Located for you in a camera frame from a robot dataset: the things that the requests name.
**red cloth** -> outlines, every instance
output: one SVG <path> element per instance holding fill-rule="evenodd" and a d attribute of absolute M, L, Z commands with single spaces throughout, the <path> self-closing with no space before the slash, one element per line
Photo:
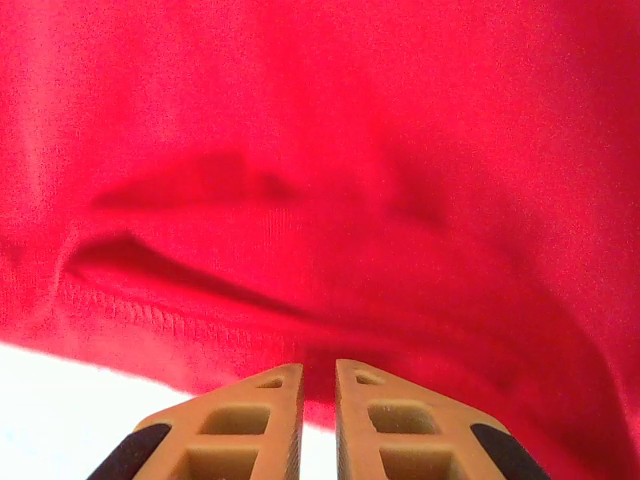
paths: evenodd
<path fill-rule="evenodd" d="M 640 478 L 638 5 L 0 3 L 0 338 L 321 424 L 356 358 Z"/>

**white background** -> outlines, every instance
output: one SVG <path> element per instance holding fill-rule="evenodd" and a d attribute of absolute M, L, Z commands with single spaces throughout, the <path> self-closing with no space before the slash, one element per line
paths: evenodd
<path fill-rule="evenodd" d="M 86 479 L 148 415 L 189 398 L 166 386 L 0 343 L 2 478 Z M 336 478 L 333 432 L 305 425 L 300 478 Z"/>

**rectangular hole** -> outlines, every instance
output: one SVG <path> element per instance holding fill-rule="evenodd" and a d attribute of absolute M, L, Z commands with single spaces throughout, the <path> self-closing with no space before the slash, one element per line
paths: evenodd
<path fill-rule="evenodd" d="M 280 388 L 282 387 L 282 378 L 280 377 L 275 377 L 272 378 L 271 380 L 268 380 L 260 385 L 258 385 L 258 388 Z"/>
<path fill-rule="evenodd" d="M 258 450 L 190 450 L 171 480 L 250 480 Z"/>
<path fill-rule="evenodd" d="M 358 370 L 356 371 L 356 382 L 360 385 L 382 385 L 384 380 L 372 373 L 365 372 L 364 370 Z"/>
<path fill-rule="evenodd" d="M 262 435 L 269 423 L 269 407 L 228 405 L 216 409 L 203 425 L 205 435 Z"/>
<path fill-rule="evenodd" d="M 414 403 L 376 402 L 369 405 L 369 418 L 380 433 L 433 435 L 439 433 L 427 409 Z"/>
<path fill-rule="evenodd" d="M 452 452 L 382 447 L 380 458 L 389 480 L 468 480 Z"/>

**black grip pad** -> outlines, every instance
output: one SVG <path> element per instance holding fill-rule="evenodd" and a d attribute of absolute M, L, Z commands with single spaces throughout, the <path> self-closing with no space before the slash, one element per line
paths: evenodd
<path fill-rule="evenodd" d="M 158 423 L 127 435 L 87 480 L 133 480 L 169 430 Z"/>
<path fill-rule="evenodd" d="M 484 423 L 471 425 L 471 431 L 507 480 L 551 480 L 512 435 Z"/>

